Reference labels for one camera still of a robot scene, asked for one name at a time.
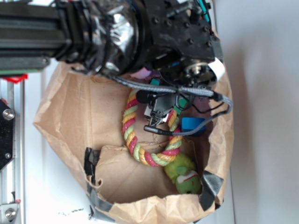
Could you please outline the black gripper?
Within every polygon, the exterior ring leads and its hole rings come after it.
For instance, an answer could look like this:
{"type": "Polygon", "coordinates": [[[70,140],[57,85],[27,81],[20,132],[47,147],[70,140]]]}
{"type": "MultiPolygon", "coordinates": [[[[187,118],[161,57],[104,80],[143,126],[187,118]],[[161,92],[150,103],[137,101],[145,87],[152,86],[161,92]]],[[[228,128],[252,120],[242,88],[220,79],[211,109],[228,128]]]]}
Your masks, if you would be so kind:
{"type": "MultiPolygon", "coordinates": [[[[162,85],[174,94],[203,96],[225,73],[220,40],[213,30],[209,6],[203,0],[140,0],[139,67],[158,71],[162,85]]],[[[146,103],[150,121],[165,121],[170,113],[152,112],[152,94],[137,95],[146,103]]]]}

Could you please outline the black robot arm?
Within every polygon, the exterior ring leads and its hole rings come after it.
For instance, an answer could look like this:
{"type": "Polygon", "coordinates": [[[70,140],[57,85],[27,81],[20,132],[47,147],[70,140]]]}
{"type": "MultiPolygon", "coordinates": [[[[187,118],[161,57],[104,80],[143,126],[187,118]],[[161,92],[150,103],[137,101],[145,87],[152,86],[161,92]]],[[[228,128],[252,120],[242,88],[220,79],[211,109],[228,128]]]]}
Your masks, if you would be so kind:
{"type": "Polygon", "coordinates": [[[52,58],[137,89],[154,118],[225,73],[203,0],[29,0],[0,4],[0,75],[38,72],[52,58]]]}

